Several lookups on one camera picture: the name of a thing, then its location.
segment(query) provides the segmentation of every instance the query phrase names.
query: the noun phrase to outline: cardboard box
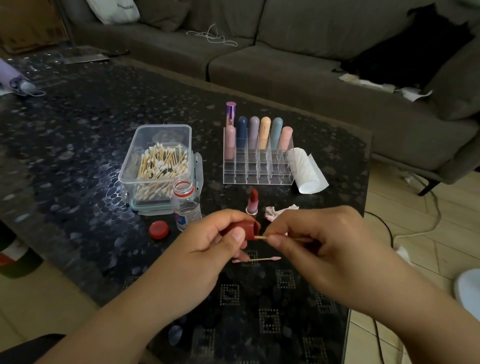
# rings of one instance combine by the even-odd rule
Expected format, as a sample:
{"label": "cardboard box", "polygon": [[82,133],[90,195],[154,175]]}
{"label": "cardboard box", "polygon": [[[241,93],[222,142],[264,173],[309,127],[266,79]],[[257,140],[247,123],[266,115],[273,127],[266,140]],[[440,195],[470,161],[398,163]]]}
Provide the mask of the cardboard box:
{"label": "cardboard box", "polygon": [[17,54],[68,40],[49,0],[0,0],[0,45]]}

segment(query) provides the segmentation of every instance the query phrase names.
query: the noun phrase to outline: tissue roll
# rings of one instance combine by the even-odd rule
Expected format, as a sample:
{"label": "tissue roll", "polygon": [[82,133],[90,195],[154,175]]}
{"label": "tissue roll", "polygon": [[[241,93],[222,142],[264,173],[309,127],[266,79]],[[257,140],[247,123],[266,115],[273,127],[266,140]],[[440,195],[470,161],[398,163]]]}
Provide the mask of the tissue roll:
{"label": "tissue roll", "polygon": [[301,194],[315,194],[328,186],[328,182],[311,155],[307,156],[302,148],[294,148],[293,151],[288,152],[290,153],[295,153],[297,170],[293,172],[293,176]]}

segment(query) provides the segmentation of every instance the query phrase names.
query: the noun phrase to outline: forearm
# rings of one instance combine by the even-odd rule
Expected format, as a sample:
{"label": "forearm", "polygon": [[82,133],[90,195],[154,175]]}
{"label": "forearm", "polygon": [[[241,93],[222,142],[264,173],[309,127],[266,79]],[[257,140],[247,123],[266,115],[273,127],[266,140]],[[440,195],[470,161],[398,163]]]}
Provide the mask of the forearm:
{"label": "forearm", "polygon": [[132,303],[117,297],[80,329],[67,335],[37,364],[138,363],[156,328],[140,327],[134,313]]}
{"label": "forearm", "polygon": [[400,304],[379,321],[393,330],[414,364],[474,363],[480,357],[480,323],[422,276],[411,276]]}

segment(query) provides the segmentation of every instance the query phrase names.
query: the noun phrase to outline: bottle label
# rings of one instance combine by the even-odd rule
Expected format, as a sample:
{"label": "bottle label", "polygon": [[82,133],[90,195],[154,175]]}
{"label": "bottle label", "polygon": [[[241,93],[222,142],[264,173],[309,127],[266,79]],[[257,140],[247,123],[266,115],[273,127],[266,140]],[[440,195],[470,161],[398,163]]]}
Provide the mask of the bottle label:
{"label": "bottle label", "polygon": [[15,263],[28,251],[28,246],[15,239],[9,246],[0,252],[0,266]]}
{"label": "bottle label", "polygon": [[175,212],[175,221],[177,223],[177,227],[180,230],[185,230],[187,225],[202,218],[202,212],[200,211],[200,204],[197,205],[196,208],[190,211],[185,212]]}

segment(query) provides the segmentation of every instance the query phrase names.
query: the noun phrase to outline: black table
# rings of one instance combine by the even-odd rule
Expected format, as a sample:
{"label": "black table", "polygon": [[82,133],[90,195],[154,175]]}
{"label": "black table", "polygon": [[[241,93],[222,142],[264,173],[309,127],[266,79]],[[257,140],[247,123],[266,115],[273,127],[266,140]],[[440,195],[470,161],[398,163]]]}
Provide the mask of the black table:
{"label": "black table", "polygon": [[[47,94],[0,99],[0,219],[100,305],[145,272],[179,233],[173,217],[163,216],[171,234],[152,241],[147,228],[158,218],[139,216],[121,200],[117,176],[139,125],[192,127],[192,148],[204,159],[202,212],[209,214],[244,210],[252,188],[222,183],[225,102],[236,101],[239,116],[279,116],[330,186],[314,195],[299,194],[295,185],[258,186],[260,210],[348,204],[363,213],[366,131],[141,68],[63,65],[57,53],[11,63]],[[250,242],[247,252],[277,254],[263,242]],[[149,348],[166,364],[334,364],[343,361],[348,318],[347,308],[316,292],[286,259],[227,264],[210,296]]]}

